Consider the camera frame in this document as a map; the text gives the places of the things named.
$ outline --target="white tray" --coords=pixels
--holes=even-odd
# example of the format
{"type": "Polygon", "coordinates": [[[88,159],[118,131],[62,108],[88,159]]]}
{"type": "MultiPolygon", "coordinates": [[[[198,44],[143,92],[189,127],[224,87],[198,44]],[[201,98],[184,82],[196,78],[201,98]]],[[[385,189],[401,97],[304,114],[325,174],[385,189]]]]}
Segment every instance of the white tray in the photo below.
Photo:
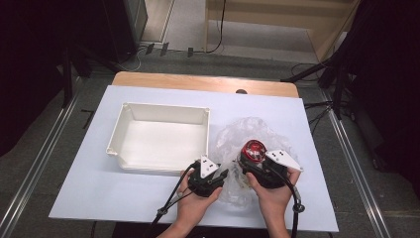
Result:
{"type": "Polygon", "coordinates": [[[123,169],[179,176],[208,152],[209,108],[124,103],[106,153],[123,169]]]}

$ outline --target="white tabletop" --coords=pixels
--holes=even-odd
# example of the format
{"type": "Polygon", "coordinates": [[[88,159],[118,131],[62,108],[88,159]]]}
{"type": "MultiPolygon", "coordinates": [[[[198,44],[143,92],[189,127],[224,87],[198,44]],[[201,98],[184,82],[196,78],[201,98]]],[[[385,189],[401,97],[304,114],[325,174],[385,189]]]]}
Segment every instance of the white tabletop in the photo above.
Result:
{"type": "MultiPolygon", "coordinates": [[[[270,129],[288,139],[305,170],[297,183],[306,207],[299,215],[298,229],[338,231],[301,99],[127,86],[108,86],[54,203],[51,218],[152,222],[168,199],[177,177],[125,171],[105,153],[125,102],[210,108],[209,149],[217,133],[227,125],[246,117],[262,118],[270,129]]],[[[286,210],[288,229],[292,226],[292,203],[286,210]]],[[[160,222],[170,223],[175,216],[173,206],[160,222]]],[[[265,227],[255,196],[247,208],[215,202],[200,225],[265,227]]]]}

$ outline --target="metal floor strip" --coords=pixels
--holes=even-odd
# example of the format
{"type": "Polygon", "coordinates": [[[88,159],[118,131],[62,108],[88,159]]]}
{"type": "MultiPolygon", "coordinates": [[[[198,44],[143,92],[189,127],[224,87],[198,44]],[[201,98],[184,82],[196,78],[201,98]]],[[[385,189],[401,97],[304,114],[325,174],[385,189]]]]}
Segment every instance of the metal floor strip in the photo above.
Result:
{"type": "MultiPolygon", "coordinates": [[[[322,90],[323,99],[331,101],[331,96],[327,90],[322,90]]],[[[347,136],[346,130],[341,120],[338,120],[334,111],[329,112],[330,120],[333,124],[334,130],[336,131],[337,137],[342,146],[346,160],[349,164],[350,171],[352,172],[356,186],[358,187],[359,194],[361,195],[362,201],[367,210],[367,215],[370,219],[373,230],[376,237],[388,238],[391,237],[385,220],[382,215],[376,199],[373,196],[372,191],[368,185],[368,181],[365,178],[365,174],[359,164],[358,158],[353,150],[352,144],[347,136]]]]}
{"type": "Polygon", "coordinates": [[[31,197],[32,192],[34,191],[35,186],[37,185],[39,178],[41,177],[41,174],[44,171],[44,168],[47,165],[50,155],[53,152],[53,148],[58,141],[59,136],[61,135],[62,129],[64,128],[68,118],[71,115],[74,105],[76,104],[79,91],[83,84],[83,79],[80,79],[79,77],[76,81],[76,88],[73,98],[71,98],[71,101],[68,103],[66,108],[61,109],[57,119],[52,126],[52,129],[49,132],[49,135],[44,141],[43,146],[38,152],[21,186],[13,197],[5,216],[0,223],[1,238],[8,238],[11,236],[13,229],[19,220],[19,217],[21,216],[26,204],[29,201],[29,198],[31,197]]]}

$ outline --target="person's right hand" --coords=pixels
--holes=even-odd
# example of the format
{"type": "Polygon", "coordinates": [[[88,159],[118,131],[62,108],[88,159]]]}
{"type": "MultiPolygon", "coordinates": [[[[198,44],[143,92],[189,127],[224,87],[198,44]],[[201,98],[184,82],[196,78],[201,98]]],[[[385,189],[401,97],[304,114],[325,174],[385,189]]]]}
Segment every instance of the person's right hand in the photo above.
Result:
{"type": "MultiPolygon", "coordinates": [[[[295,185],[299,179],[300,172],[288,169],[290,182],[295,185]]],[[[260,185],[256,177],[247,173],[251,188],[259,197],[262,217],[268,229],[269,237],[289,237],[284,223],[284,213],[287,203],[291,197],[291,191],[287,185],[279,188],[268,189],[260,185]]]]}

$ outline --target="table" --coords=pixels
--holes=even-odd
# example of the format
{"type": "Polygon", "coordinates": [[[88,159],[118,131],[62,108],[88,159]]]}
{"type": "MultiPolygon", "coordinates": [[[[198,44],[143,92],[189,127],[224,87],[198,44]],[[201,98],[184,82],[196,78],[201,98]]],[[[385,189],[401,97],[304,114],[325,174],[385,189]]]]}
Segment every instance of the table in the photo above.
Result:
{"type": "MultiPolygon", "coordinates": [[[[307,168],[297,184],[303,204],[307,208],[299,216],[299,229],[337,232],[337,221],[310,135],[303,103],[296,96],[297,90],[293,84],[281,82],[120,72],[102,98],[50,217],[129,222],[151,222],[155,218],[157,209],[167,200],[178,178],[125,171],[118,166],[117,160],[105,153],[122,103],[135,101],[209,107],[212,113],[209,148],[214,146],[217,132],[227,124],[247,116],[261,116],[273,131],[281,131],[283,135],[288,136],[290,144],[296,145],[296,154],[301,158],[299,162],[302,167],[307,168]],[[195,90],[194,84],[197,84],[197,88],[205,88],[207,91],[195,90]],[[271,91],[273,94],[289,96],[226,93],[235,92],[238,88],[256,94],[271,91]],[[248,105],[255,103],[263,106],[253,108],[250,112],[248,105]]],[[[245,209],[217,201],[207,211],[200,225],[264,228],[255,195],[253,201],[245,209]]],[[[287,228],[291,228],[292,225],[291,204],[292,202],[286,211],[287,228]]],[[[175,215],[174,206],[160,222],[171,223],[175,215]]]]}
{"type": "MultiPolygon", "coordinates": [[[[349,31],[360,0],[228,0],[225,21],[308,29],[319,61],[349,31]]],[[[209,20],[222,19],[223,0],[206,0],[204,50],[209,20]]]]}

